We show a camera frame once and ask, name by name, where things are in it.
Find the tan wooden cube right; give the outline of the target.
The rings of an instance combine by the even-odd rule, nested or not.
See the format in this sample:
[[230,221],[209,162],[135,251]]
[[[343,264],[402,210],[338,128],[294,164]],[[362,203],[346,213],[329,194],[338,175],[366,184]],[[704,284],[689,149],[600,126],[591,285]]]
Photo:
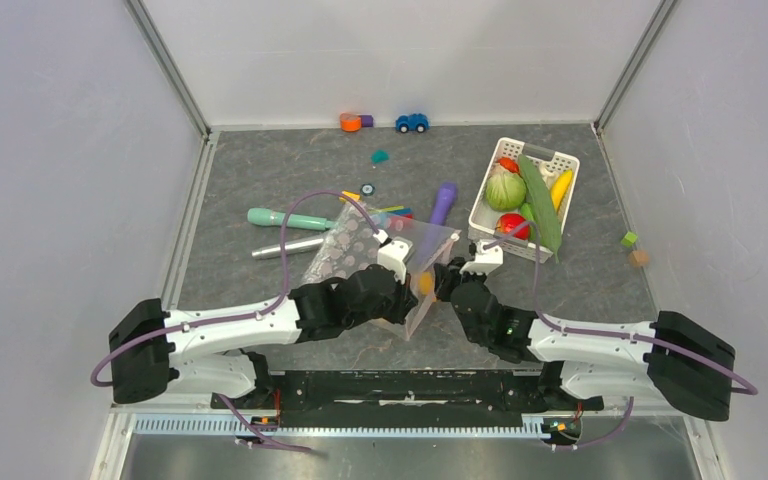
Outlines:
[[650,263],[650,256],[645,250],[633,250],[628,255],[628,262],[635,268],[643,268]]

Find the white perforated plastic basket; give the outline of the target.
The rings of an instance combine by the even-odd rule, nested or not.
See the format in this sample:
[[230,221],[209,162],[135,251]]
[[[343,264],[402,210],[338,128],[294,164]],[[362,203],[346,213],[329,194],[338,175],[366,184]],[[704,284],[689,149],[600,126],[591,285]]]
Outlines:
[[545,262],[560,249],[580,169],[578,158],[523,141],[497,141],[468,217],[472,241],[496,240],[519,222],[546,226],[535,243],[533,229],[501,244],[507,253]]

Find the red toy chili pepper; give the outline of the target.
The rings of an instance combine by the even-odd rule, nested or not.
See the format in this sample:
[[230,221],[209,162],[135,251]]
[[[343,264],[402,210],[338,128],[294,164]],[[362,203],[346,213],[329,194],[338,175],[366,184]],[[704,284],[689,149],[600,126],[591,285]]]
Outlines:
[[513,174],[520,173],[519,165],[517,164],[517,162],[509,157],[501,157],[497,160],[497,163],[501,167],[503,167],[504,169],[506,169],[507,171]]

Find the white toy mushroom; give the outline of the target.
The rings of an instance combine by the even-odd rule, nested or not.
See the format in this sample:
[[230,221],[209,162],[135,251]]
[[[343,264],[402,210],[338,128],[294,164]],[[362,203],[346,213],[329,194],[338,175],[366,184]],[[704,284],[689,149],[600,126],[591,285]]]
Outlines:
[[545,185],[551,188],[558,177],[558,173],[547,162],[541,162],[538,165],[538,171]]

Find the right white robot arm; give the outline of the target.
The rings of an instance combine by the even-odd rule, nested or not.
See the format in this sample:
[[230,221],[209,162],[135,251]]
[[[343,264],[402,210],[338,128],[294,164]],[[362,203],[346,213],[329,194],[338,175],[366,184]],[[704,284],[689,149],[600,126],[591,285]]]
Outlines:
[[433,268],[434,294],[451,304],[466,338],[510,363],[539,362],[540,400],[661,399],[696,418],[730,416],[735,349],[687,316],[661,311],[653,322],[596,324],[503,305],[483,274],[457,257]]

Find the clear polka dot zip bag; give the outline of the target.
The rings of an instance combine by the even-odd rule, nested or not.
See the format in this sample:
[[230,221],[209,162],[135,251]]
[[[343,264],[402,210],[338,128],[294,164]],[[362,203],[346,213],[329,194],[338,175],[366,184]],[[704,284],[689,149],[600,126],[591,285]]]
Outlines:
[[326,282],[346,313],[340,326],[371,323],[404,340],[435,301],[434,267],[451,259],[461,231],[347,203],[301,277]]

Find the red toy apple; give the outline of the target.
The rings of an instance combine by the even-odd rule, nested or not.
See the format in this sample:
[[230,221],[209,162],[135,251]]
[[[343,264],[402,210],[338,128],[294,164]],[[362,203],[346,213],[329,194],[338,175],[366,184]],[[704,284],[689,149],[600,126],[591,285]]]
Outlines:
[[500,235],[515,232],[514,238],[519,240],[529,240],[531,227],[528,220],[518,213],[506,213],[501,215],[495,225],[495,231]]

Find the small green cube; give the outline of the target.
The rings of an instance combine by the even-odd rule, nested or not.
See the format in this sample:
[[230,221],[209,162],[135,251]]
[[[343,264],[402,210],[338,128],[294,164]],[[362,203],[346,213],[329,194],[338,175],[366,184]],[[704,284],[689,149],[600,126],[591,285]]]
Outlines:
[[621,239],[621,244],[629,249],[634,249],[637,246],[639,236],[633,231],[627,231]]

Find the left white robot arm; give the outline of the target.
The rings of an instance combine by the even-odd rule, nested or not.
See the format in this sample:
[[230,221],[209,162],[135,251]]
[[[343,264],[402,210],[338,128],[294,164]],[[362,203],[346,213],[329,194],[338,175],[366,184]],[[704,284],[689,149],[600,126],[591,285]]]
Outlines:
[[104,363],[113,400],[217,393],[262,407],[273,397],[274,381],[251,348],[330,340],[371,320],[401,325],[418,303],[408,279],[377,264],[236,307],[166,311],[158,298],[142,300],[108,336]]

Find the orange and purple block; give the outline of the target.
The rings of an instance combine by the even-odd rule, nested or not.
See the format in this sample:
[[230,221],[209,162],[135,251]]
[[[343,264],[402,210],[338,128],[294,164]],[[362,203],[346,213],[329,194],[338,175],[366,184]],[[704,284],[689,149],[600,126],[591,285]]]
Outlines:
[[354,133],[364,128],[372,128],[375,125],[374,117],[370,114],[341,113],[338,117],[340,129],[344,132]]

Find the green toy cabbage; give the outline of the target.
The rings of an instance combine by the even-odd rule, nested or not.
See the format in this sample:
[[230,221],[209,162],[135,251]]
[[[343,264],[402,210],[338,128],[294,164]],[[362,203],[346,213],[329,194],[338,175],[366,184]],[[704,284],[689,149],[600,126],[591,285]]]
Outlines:
[[485,184],[487,205],[499,212],[519,209],[525,202],[527,187],[524,180],[511,172],[491,174]]

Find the teal small block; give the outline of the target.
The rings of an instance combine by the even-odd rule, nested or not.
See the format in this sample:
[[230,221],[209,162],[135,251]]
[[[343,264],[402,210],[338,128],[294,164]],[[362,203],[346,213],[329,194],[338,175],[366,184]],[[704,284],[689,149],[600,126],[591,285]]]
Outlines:
[[389,159],[389,154],[384,150],[377,150],[371,156],[370,160],[373,164],[379,164]]

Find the yellow small brick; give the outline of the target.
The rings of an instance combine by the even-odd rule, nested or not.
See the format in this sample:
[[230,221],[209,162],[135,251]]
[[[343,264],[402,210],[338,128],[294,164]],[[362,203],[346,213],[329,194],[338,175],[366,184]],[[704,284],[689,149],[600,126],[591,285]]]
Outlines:
[[340,193],[340,201],[343,203],[347,202],[349,199],[359,201],[361,198],[362,196],[360,194],[354,192],[342,191]]

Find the yellow toy banana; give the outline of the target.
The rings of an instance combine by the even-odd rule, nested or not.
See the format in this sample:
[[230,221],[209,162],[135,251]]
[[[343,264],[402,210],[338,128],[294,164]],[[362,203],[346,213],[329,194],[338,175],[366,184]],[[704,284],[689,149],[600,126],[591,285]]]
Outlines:
[[555,211],[560,209],[570,184],[574,180],[574,172],[566,170],[561,173],[550,187],[550,197]]

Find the mint green toy microphone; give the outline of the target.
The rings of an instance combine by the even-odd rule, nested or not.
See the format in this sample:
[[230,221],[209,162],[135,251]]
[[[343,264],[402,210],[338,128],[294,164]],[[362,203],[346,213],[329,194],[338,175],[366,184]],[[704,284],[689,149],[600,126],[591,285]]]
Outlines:
[[311,231],[327,231],[336,225],[335,221],[324,217],[287,214],[267,208],[250,208],[246,218],[250,224],[256,226],[281,227],[285,225],[287,228]]

